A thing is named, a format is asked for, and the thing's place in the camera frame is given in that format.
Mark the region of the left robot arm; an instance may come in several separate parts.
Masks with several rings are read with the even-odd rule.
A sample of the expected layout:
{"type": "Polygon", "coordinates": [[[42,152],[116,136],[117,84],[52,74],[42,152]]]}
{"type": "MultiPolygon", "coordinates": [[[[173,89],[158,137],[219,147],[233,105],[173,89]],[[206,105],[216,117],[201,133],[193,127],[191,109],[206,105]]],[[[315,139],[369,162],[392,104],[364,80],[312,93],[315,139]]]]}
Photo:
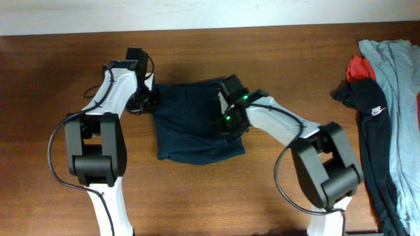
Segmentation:
{"type": "Polygon", "coordinates": [[[64,121],[68,169],[91,198],[101,235],[135,234],[123,198],[127,148],[120,119],[124,111],[142,115],[159,107],[152,64],[143,49],[127,49],[125,59],[103,67],[92,100],[64,121]]]}

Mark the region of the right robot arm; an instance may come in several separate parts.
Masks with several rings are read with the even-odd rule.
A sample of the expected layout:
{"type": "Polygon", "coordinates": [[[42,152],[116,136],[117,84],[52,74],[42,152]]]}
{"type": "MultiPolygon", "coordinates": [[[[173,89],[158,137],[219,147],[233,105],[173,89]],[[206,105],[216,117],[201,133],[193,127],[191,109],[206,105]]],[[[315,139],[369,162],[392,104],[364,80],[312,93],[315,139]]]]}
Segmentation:
{"type": "Polygon", "coordinates": [[[274,164],[274,183],[295,209],[310,215],[307,235],[344,235],[346,209],[364,181],[364,174],[345,131],[335,122],[308,121],[283,106],[264,90],[249,90],[236,75],[219,83],[221,135],[241,137],[249,127],[266,132],[284,145],[274,164]],[[310,209],[290,199],[280,185],[280,164],[291,153],[300,189],[310,209]]]}

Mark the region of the navy blue shorts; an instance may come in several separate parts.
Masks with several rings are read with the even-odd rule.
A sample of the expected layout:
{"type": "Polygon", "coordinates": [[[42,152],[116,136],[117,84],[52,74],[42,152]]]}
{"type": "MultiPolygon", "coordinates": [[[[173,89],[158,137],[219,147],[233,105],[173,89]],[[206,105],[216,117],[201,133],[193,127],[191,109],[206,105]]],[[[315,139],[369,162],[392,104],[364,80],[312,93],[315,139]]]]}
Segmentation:
{"type": "Polygon", "coordinates": [[[240,138],[221,136],[218,98],[222,78],[178,85],[157,84],[160,107],[152,117],[157,158],[191,165],[207,165],[245,154],[240,138]]]}

